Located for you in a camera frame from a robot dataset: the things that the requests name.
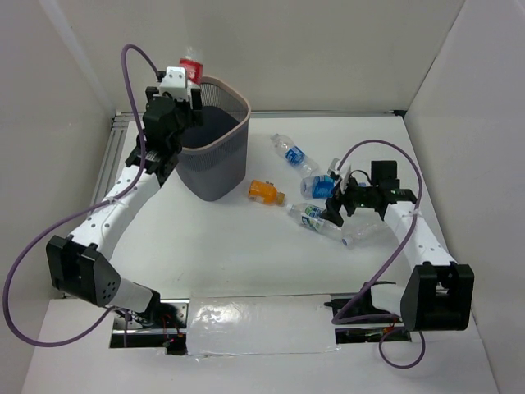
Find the green label water bottle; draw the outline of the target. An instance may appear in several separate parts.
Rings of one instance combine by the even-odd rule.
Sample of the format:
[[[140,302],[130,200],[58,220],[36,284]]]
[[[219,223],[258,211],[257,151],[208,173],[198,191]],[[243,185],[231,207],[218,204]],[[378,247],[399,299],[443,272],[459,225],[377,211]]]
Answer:
[[[288,216],[298,225],[317,234],[345,243],[342,228],[321,217],[323,208],[314,204],[287,204]]]

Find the red label water bottle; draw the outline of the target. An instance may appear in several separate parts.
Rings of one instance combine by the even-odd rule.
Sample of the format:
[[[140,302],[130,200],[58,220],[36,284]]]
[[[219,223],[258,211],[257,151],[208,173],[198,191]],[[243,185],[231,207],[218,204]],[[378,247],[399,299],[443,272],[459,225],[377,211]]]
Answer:
[[[179,60],[179,64],[186,70],[189,85],[199,87],[203,76],[202,52],[196,48],[187,47],[185,54]]]

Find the small orange juice bottle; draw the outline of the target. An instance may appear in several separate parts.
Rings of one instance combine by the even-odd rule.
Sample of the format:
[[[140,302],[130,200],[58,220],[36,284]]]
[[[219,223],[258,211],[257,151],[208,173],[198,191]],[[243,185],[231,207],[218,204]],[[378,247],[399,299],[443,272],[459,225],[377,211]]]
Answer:
[[[270,182],[253,180],[249,186],[249,199],[266,205],[283,205],[285,194]]]

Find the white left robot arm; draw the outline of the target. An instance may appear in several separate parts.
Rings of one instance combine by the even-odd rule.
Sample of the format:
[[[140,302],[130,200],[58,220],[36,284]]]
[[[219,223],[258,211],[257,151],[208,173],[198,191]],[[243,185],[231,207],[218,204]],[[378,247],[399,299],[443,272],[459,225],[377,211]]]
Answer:
[[[52,285],[98,307],[127,309],[145,328],[158,324],[169,306],[160,294],[123,278],[111,265],[114,249],[136,214],[175,170],[182,135],[203,122],[199,86],[187,99],[158,94],[149,87],[143,115],[144,142],[137,142],[103,206],[67,237],[53,236],[46,245]]]

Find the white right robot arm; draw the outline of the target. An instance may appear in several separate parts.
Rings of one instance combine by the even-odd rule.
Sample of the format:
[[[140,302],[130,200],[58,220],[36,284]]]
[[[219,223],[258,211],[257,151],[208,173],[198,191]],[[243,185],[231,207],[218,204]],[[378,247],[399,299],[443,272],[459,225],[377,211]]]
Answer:
[[[395,160],[371,163],[369,186],[360,186],[350,166],[334,159],[329,176],[335,180],[322,218],[344,223],[342,208],[352,216],[369,208],[394,232],[412,269],[400,297],[399,316],[410,331],[463,331],[468,327],[474,273],[441,246],[418,210],[419,198],[403,189]]]

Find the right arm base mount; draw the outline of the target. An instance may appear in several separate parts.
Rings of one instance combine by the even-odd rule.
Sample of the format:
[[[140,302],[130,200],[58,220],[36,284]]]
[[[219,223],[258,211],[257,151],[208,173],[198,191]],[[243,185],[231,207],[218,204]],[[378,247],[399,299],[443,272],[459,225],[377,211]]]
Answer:
[[[411,341],[411,335],[404,329],[400,318],[392,318],[390,312],[378,309],[372,305],[372,296],[364,295],[342,318],[360,317],[360,320],[335,326],[337,345],[378,343],[388,332],[391,333],[386,341]]]

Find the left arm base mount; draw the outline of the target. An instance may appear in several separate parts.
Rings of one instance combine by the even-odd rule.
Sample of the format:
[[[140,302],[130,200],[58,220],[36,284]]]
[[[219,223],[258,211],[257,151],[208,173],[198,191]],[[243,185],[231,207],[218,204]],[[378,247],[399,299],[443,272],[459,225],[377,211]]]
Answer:
[[[161,302],[161,313],[153,323],[146,323],[131,312],[116,312],[109,347],[151,348],[167,355],[186,355],[190,299],[165,299]]]

